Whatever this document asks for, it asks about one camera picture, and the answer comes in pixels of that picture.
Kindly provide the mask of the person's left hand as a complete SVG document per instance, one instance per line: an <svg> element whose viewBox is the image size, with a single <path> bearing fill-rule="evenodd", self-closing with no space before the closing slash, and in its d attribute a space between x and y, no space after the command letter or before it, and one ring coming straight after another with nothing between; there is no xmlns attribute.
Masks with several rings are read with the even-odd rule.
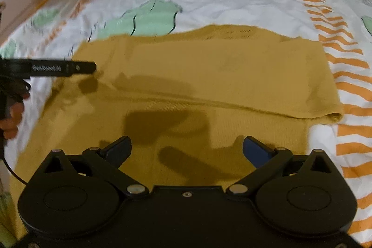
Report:
<svg viewBox="0 0 372 248"><path fill-rule="evenodd" d="M27 100L30 94L24 94L23 100L20 103L14 103L10 107L9 116L1 120L1 130L6 140L14 139L18 133L18 125L21 123L23 118L23 111L25 109L24 100Z"/></svg>

